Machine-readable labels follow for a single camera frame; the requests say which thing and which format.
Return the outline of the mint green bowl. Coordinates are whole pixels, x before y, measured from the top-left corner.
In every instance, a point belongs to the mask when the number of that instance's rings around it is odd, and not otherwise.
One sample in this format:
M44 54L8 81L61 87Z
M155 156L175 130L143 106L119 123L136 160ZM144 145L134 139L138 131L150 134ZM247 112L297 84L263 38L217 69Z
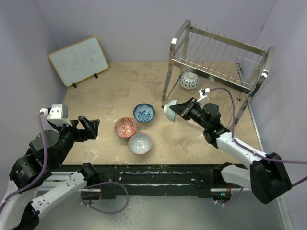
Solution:
M177 114L170 109L170 106L177 105L177 100L171 100L168 104L164 105L163 107L163 112L166 115L167 119L170 120L171 122L176 121L176 116Z

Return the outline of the dark blue patterned bowl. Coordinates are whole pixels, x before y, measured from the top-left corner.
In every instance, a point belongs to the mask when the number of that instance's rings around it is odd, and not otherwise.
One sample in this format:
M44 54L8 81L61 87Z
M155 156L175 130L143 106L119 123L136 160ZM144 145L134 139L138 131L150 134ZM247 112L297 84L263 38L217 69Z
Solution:
M180 85L185 89L196 89L199 83L199 76L193 72L184 72L180 78Z

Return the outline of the grey hexagon red-rim bowl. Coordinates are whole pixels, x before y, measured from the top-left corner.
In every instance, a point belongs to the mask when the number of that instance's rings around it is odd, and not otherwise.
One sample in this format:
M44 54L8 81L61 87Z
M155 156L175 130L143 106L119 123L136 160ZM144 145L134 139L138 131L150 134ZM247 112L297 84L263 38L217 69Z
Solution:
M143 155L151 149L152 140L145 133L136 133L130 137L128 147L134 154Z

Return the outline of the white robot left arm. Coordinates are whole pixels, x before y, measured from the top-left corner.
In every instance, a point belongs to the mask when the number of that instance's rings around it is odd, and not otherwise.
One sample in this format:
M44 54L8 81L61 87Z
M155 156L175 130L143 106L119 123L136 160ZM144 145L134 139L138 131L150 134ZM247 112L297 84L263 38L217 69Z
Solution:
M76 120L47 115L53 130L41 129L29 144L27 153L13 165L9 174L6 195L0 205L2 230L33 230L40 217L55 204L80 188L97 186L98 171L91 163L84 163L68 180L35 199L39 186L53 169L59 168L75 142L95 140L100 121L79 116Z

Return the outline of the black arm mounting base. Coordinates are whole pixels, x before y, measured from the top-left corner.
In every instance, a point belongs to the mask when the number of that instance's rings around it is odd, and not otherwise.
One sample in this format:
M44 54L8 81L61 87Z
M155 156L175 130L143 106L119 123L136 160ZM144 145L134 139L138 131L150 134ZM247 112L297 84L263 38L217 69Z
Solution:
M95 165L88 182L102 199L130 196L196 196L229 198L238 185L218 179L217 164Z

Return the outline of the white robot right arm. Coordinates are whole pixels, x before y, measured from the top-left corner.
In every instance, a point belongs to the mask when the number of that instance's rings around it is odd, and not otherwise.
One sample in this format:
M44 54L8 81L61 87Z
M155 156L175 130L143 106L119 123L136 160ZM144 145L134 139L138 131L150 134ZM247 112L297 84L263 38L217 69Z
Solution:
M173 117L193 120L204 131L205 140L244 165L239 168L225 164L220 172L213 176L217 187L237 184L252 191L253 195L263 204L267 204L292 189L292 183L281 157L276 153L267 154L252 148L245 142L234 137L220 121L219 107L213 103L200 106L195 98L185 103L177 101L168 103L164 111Z

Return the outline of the steel dish rack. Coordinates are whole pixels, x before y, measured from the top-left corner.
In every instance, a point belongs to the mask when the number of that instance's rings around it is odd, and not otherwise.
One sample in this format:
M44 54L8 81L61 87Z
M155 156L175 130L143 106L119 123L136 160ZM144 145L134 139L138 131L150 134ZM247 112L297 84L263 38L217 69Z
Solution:
M219 105L225 115L225 126L237 124L267 79L274 54L274 47L259 48L185 20L170 43L162 105L174 99L198 98L200 89L227 88L234 98L235 109L231 99L218 95L217 91L210 101ZM180 85L184 72L199 76L196 89L189 90Z

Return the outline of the orange patterned bowl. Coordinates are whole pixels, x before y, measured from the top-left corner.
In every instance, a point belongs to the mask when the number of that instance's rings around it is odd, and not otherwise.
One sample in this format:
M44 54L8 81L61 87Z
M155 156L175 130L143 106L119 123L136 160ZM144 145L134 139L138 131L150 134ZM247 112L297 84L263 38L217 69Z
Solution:
M120 138L130 138L137 131L137 123L130 117L120 118L115 122L114 131Z

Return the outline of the blue floral rim bowl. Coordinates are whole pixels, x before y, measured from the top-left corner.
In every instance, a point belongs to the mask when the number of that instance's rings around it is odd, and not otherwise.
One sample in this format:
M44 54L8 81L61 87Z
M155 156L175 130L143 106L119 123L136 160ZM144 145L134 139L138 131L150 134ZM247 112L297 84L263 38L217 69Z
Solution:
M155 109L148 103L141 103L133 109L133 116L139 122L150 122L155 116Z

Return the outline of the yellow framed whiteboard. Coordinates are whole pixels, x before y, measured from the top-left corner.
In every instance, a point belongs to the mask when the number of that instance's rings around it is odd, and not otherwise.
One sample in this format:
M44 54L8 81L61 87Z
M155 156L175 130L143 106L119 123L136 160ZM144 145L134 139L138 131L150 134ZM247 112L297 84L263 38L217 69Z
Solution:
M109 68L97 37L92 36L52 53L48 59L66 87L96 77Z

